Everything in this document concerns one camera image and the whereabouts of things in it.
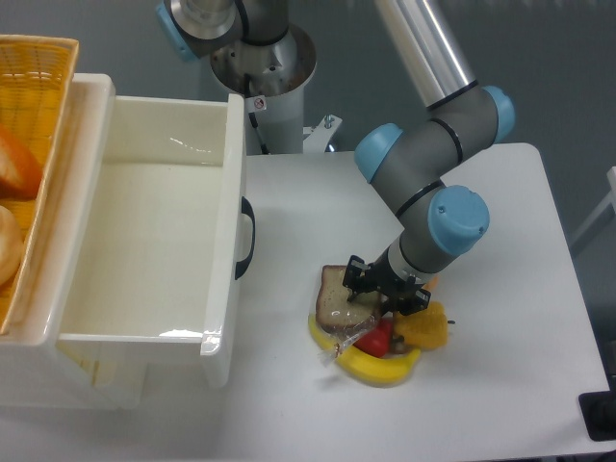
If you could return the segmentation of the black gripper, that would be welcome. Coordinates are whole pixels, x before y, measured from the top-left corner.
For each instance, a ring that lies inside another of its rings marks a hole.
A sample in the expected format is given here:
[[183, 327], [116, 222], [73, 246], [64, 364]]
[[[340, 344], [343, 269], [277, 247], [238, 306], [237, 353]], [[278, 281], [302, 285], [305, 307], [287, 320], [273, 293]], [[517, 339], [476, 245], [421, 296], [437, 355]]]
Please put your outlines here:
[[357, 255], [351, 255], [346, 264], [343, 286], [349, 290], [346, 301], [353, 302], [364, 292], [379, 292], [385, 295], [380, 314], [399, 313], [410, 316], [425, 310], [431, 299], [431, 291], [419, 288], [415, 277], [398, 276], [392, 269], [388, 256], [381, 254], [368, 265]]

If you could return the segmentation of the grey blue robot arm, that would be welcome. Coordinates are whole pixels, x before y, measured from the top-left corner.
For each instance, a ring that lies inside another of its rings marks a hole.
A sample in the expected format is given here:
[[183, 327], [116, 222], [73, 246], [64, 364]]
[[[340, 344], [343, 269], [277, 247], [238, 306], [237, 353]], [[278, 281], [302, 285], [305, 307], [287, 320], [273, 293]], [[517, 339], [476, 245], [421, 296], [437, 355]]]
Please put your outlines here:
[[[443, 176], [500, 142], [516, 116], [502, 90], [478, 84], [436, 3], [380, 1], [376, 7], [429, 119], [413, 132], [384, 124], [357, 145], [355, 164], [402, 232], [372, 263], [351, 257], [343, 284], [350, 298], [379, 293], [387, 311], [410, 315], [427, 306], [432, 277], [489, 226], [481, 197], [446, 186]], [[291, 23], [286, 2], [164, 1], [156, 14], [184, 60], [208, 58], [219, 83], [244, 99], [250, 153], [303, 148], [302, 91], [316, 52]]]

